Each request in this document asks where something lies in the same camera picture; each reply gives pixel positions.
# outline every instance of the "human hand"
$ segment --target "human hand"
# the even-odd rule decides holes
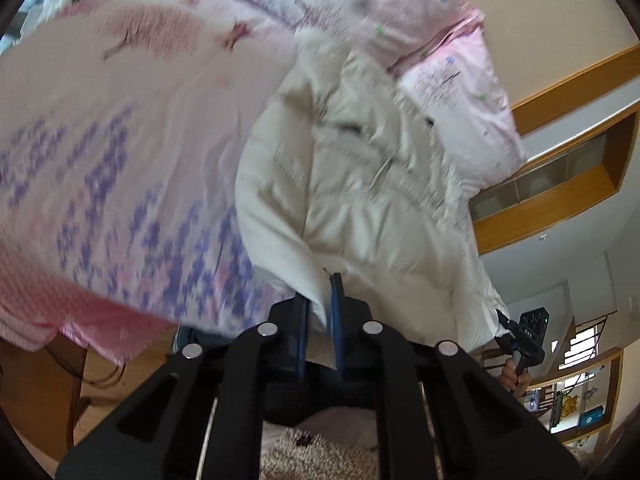
[[[502,367],[498,381],[505,389],[513,392],[515,397],[521,397],[527,391],[527,387],[531,382],[531,375],[527,371],[520,376],[516,375],[516,361],[507,359]]]

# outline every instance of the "bed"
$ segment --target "bed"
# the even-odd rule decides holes
[[[464,200],[516,171],[527,157],[482,13],[410,1],[80,0],[0,57],[0,337],[37,349],[60,331],[123,362],[172,323],[235,336],[292,294],[252,265],[234,186],[297,28],[400,79]]]

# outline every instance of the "bed sheet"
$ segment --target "bed sheet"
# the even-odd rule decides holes
[[[248,130],[293,59],[292,32],[239,0],[83,0],[2,56],[2,243],[52,280],[16,286],[71,282],[114,308],[226,336],[264,320],[289,291],[254,273],[234,183]],[[95,330],[95,315],[61,319],[46,294],[13,301],[9,274],[3,338],[34,349],[51,330]],[[119,344],[102,353],[140,351]]]

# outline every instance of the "white puffer jacket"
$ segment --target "white puffer jacket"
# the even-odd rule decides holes
[[[329,321],[329,275],[415,342],[467,351],[507,313],[431,125],[366,54],[316,30],[254,124],[236,201],[252,263]]]

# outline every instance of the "silver screw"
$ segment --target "silver screw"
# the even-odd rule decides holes
[[[442,355],[446,355],[451,357],[458,353],[458,345],[456,345],[453,341],[443,341],[438,345],[438,352]]]
[[[371,335],[376,335],[379,334],[380,332],[382,332],[382,323],[380,323],[379,321],[367,321],[363,326],[362,329],[367,333],[367,334],[371,334]]]
[[[261,336],[267,337],[270,335],[276,335],[277,333],[278,326],[275,323],[266,322],[258,326],[258,334]]]
[[[189,343],[182,349],[182,355],[187,359],[195,359],[202,354],[202,346],[198,343]]]

